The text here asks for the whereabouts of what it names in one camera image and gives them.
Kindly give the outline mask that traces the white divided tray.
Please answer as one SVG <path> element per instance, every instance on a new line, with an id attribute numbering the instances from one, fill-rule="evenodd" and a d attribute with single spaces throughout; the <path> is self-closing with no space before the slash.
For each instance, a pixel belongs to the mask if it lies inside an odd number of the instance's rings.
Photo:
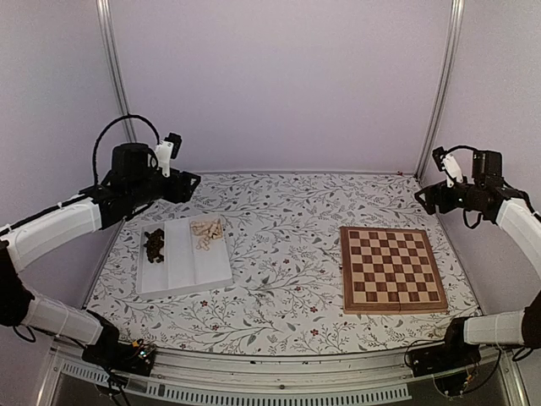
<path id="1" fill-rule="evenodd" d="M 223 238 L 213 241 L 210 250 L 197 250 L 191 233 L 192 221 L 222 217 L 217 214 L 185 217 L 166 222 L 155 222 L 140 229 L 139 259 L 136 273 L 136 293 L 142 299 L 164 299 L 169 296 L 196 294 L 205 290 L 233 285 L 232 269 L 227 251 L 225 231 Z M 162 263 L 149 263 L 144 232 L 157 228 L 165 231 Z"/>

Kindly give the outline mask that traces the wooden chessboard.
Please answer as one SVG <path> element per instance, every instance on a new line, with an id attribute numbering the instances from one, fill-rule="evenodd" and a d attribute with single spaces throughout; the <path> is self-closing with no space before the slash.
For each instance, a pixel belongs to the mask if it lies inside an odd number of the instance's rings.
<path id="1" fill-rule="evenodd" d="M 424 230 L 343 226 L 340 244 L 346 314 L 448 311 L 440 271 Z"/>

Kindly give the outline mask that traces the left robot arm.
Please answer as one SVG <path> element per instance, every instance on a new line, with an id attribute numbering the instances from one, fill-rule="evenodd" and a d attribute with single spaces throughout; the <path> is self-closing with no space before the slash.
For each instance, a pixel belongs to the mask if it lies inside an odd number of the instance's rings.
<path id="1" fill-rule="evenodd" d="M 27 288 L 19 274 L 32 262 L 88 233 L 129 221 L 155 201 L 189 201 L 199 186 L 199 175 L 170 165 L 178 146 L 162 141 L 156 148 L 125 143 L 112 151 L 105 178 L 82 189 L 71 200 L 7 226 L 1 231 L 1 323 L 29 326 L 56 336 L 93 345 L 94 355 L 108 367 L 126 358 L 117 342 L 118 331 L 89 312 L 77 310 Z"/>

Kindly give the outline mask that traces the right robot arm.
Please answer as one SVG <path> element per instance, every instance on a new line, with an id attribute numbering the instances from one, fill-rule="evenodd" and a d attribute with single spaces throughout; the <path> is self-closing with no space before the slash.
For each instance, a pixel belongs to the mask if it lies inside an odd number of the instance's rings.
<path id="1" fill-rule="evenodd" d="M 488 221 L 504 231 L 540 271 L 540 212 L 533 209 L 529 195 L 511 187 L 502 173 L 503 158 L 498 151 L 457 145 L 438 147 L 432 157 L 445 180 L 418 191 L 415 200 L 429 215 L 462 210 L 469 229 Z M 446 369 L 456 368 L 481 344 L 540 348 L 540 296 L 523 310 L 495 315 L 458 317 L 445 332 L 445 344 L 437 361 Z"/>

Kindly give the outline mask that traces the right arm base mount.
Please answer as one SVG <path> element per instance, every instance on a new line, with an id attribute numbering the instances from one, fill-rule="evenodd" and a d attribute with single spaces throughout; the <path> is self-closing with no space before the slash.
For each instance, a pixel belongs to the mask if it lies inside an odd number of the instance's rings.
<path id="1" fill-rule="evenodd" d="M 404 363 L 414 377 L 432 376 L 436 389 L 453 398 L 461 396 L 473 379 L 466 371 L 468 366 L 476 368 L 481 361 L 479 346 L 466 345 L 451 348 L 444 343 L 421 348 L 408 348 Z"/>

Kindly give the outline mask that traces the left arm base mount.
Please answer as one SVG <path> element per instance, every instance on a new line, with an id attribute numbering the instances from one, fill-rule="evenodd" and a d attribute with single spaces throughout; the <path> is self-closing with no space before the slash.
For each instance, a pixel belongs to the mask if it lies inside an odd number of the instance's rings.
<path id="1" fill-rule="evenodd" d="M 82 360 L 102 367 L 104 370 L 117 370 L 138 376 L 150 376 L 156 360 L 157 346 L 138 339 L 131 343 L 118 340 L 99 340 L 88 345 Z"/>

